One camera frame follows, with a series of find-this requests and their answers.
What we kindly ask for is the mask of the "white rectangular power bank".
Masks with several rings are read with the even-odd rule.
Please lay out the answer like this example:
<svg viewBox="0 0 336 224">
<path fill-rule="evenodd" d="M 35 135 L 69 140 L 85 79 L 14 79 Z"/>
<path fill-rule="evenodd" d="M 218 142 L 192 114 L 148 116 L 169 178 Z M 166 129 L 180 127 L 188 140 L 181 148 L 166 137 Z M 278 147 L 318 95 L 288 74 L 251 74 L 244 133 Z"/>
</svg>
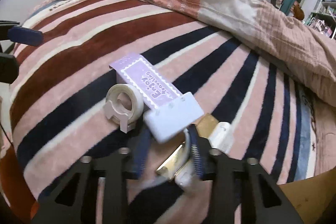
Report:
<svg viewBox="0 0 336 224">
<path fill-rule="evenodd" d="M 234 136 L 231 124 L 220 122 L 210 114 L 196 124 L 198 136 L 188 146 L 183 142 L 157 168 L 157 175 L 165 180 L 174 180 L 185 192 L 193 192 L 202 179 L 211 178 L 215 171 L 210 153 L 230 151 Z"/>
</svg>

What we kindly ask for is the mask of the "light blue card case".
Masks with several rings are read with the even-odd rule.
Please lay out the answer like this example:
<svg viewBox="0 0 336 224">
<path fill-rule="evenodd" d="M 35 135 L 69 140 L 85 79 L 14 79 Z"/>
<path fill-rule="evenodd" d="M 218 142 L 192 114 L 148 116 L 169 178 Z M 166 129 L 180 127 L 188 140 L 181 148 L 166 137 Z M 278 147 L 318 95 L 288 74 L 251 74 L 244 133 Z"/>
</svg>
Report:
<svg viewBox="0 0 336 224">
<path fill-rule="evenodd" d="M 187 92 L 156 110 L 148 110 L 143 120 L 154 139 L 165 143 L 205 114 L 191 92 Z"/>
</svg>

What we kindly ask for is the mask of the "white tape dispenser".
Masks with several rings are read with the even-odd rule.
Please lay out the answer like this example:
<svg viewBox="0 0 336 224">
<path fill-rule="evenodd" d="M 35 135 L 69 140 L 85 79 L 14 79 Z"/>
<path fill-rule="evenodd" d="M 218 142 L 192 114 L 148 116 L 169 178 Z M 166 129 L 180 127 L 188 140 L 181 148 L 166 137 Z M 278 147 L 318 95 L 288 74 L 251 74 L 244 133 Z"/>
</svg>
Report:
<svg viewBox="0 0 336 224">
<path fill-rule="evenodd" d="M 103 110 L 108 120 L 118 124 L 120 130 L 127 133 L 135 128 L 143 108 L 143 96 L 136 87 L 116 84 L 109 89 Z"/>
</svg>

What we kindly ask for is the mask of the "purple rectangular box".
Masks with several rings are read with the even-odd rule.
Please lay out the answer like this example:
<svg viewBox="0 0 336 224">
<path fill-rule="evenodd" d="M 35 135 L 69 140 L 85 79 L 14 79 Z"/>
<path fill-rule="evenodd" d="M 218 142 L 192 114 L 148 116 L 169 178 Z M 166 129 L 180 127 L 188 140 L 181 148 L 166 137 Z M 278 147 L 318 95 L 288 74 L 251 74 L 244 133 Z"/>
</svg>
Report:
<svg viewBox="0 0 336 224">
<path fill-rule="evenodd" d="M 131 53 L 110 63 L 109 67 L 116 71 L 122 83 L 130 84 L 140 91 L 144 103 L 150 109 L 157 109 L 182 95 L 140 54 Z"/>
</svg>

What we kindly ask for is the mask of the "striped plush blanket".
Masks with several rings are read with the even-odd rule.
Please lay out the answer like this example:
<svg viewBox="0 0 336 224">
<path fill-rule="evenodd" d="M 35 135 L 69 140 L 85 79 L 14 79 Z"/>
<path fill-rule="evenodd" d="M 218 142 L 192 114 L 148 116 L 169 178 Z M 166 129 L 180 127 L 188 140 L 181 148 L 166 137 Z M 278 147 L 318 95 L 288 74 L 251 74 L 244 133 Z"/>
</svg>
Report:
<svg viewBox="0 0 336 224">
<path fill-rule="evenodd" d="M 228 32 L 66 0 L 8 36 L 33 223 L 335 223 L 335 107 Z"/>
</svg>

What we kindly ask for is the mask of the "brown cardboard box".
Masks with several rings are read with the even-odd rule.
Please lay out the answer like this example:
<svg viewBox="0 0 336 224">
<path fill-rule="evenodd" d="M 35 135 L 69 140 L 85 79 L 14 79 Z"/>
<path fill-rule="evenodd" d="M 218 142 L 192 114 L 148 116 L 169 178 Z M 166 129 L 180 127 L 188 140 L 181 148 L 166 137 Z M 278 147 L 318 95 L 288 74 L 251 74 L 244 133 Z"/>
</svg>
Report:
<svg viewBox="0 0 336 224">
<path fill-rule="evenodd" d="M 335 169 L 280 185 L 304 223 L 335 223 Z"/>
</svg>

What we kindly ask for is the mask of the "pink grey patchwork duvet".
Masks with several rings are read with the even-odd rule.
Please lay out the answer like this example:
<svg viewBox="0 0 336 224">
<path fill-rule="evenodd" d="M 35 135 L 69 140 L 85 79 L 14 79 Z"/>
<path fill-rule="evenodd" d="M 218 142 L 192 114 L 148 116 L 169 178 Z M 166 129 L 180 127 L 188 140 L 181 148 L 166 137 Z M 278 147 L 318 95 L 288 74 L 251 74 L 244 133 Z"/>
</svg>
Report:
<svg viewBox="0 0 336 224">
<path fill-rule="evenodd" d="M 283 61 L 320 99 L 335 105 L 335 42 L 265 0 L 147 0 L 230 32 Z"/>
</svg>

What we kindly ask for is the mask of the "dark tall bookshelf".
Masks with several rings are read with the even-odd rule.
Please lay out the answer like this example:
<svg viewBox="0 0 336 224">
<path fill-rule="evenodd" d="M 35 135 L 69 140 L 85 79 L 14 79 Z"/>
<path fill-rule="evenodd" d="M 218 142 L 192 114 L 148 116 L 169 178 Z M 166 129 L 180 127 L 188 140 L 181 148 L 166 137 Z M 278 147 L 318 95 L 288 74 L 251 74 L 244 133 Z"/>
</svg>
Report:
<svg viewBox="0 0 336 224">
<path fill-rule="evenodd" d="M 335 0 L 318 0 L 305 25 L 335 40 Z"/>
</svg>

